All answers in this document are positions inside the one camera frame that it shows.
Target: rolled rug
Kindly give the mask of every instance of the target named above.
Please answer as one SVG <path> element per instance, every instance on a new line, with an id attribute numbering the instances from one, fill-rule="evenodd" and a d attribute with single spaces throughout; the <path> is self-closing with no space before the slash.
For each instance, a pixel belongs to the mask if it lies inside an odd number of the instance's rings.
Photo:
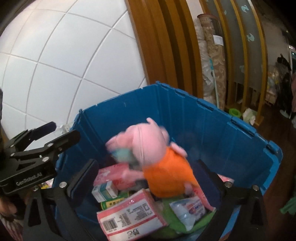
<path id="1" fill-rule="evenodd" d="M 199 18 L 194 19 L 193 23 L 194 23 L 197 40 L 205 40 L 205 35 L 203 33 L 202 25 L 200 24 L 200 19 Z"/>
<path id="2" fill-rule="evenodd" d="M 204 31 L 208 54 L 213 61 L 219 108 L 224 110 L 226 95 L 226 64 L 221 25 L 219 20 L 213 15 L 200 14 L 197 17 L 199 18 Z"/>
<path id="3" fill-rule="evenodd" d="M 198 40 L 200 49 L 200 60 L 202 63 L 202 78 L 203 78 L 203 91 L 204 97 L 209 97 L 214 89 L 214 77 L 212 76 L 212 69 L 210 57 L 207 52 L 207 42 L 205 40 Z"/>

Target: pink box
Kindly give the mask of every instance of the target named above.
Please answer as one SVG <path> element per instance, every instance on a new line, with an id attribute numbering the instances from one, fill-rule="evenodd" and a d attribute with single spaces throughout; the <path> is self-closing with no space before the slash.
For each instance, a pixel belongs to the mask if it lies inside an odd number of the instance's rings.
<path id="1" fill-rule="evenodd" d="M 136 185 L 135 182 L 125 182 L 121 179 L 123 171 L 127 169 L 129 169 L 128 163 L 119 163 L 100 169 L 96 179 L 94 180 L 94 186 L 112 181 L 115 187 L 120 191 L 134 187 Z"/>
<path id="2" fill-rule="evenodd" d="M 234 183 L 234 180 L 232 178 L 230 178 L 230 177 L 225 177 L 225 176 L 222 176 L 222 175 L 219 175 L 219 174 L 218 174 L 218 176 L 221 178 L 221 180 L 223 182 L 229 181 L 229 182 L 232 182 L 232 184 Z M 206 198 L 204 192 L 202 191 L 201 187 L 194 187 L 193 191 L 200 198 L 200 200 L 202 201 L 202 204 L 205 206 L 205 208 L 207 208 L 210 211 L 215 210 L 215 207 L 212 207 L 209 204 L 209 201 L 207 200 L 207 198 Z"/>
<path id="3" fill-rule="evenodd" d="M 109 241 L 136 240 L 167 226 L 145 189 L 98 212 L 97 218 Z"/>

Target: pink plush toy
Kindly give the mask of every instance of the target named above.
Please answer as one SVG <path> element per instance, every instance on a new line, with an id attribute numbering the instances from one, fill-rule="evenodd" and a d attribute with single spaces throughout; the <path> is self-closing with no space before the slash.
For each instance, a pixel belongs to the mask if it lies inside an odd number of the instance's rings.
<path id="1" fill-rule="evenodd" d="M 109 151 L 131 149 L 142 167 L 143 171 L 125 171 L 123 179 L 146 179 L 150 191 L 159 198 L 190 194 L 192 187 L 199 185 L 186 160 L 186 151 L 174 142 L 168 146 L 168 132 L 151 118 L 147 122 L 130 126 L 106 143 Z"/>

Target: dark wooden floor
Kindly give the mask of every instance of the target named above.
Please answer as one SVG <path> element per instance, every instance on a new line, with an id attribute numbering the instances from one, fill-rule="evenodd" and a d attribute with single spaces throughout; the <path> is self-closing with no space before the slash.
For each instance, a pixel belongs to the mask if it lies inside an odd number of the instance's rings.
<path id="1" fill-rule="evenodd" d="M 258 133 L 274 141 L 283 151 L 284 158 L 277 175 L 264 195 L 268 218 L 268 240 L 296 240 L 296 218 L 279 211 L 290 199 L 296 174 L 296 129 L 291 120 L 283 117 L 275 107 L 265 106 L 265 117 Z"/>

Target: person's hand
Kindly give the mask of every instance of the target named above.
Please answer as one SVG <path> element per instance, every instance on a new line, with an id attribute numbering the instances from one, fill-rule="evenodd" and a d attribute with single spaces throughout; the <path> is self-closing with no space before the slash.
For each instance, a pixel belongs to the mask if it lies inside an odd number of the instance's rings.
<path id="1" fill-rule="evenodd" d="M 0 213 L 3 216 L 8 217 L 16 212 L 16 207 L 8 200 L 7 197 L 0 197 Z"/>
<path id="2" fill-rule="evenodd" d="M 23 200 L 25 204 L 27 205 L 29 198 L 31 196 L 32 190 L 25 191 L 23 193 Z M 12 214 L 15 214 L 17 212 L 16 207 L 13 203 L 9 201 L 9 199 L 5 196 L 0 197 L 0 214 L 2 214 L 5 217 L 9 217 Z"/>

